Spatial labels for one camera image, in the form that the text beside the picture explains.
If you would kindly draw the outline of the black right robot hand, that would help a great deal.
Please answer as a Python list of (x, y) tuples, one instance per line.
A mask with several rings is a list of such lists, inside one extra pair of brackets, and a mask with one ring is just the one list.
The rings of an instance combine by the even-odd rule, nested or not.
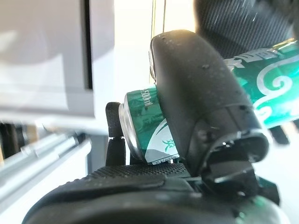
[(106, 166), (57, 187), (25, 224), (287, 224), (255, 174), (267, 129), (219, 53), (187, 30), (150, 43), (153, 89), (106, 106)]

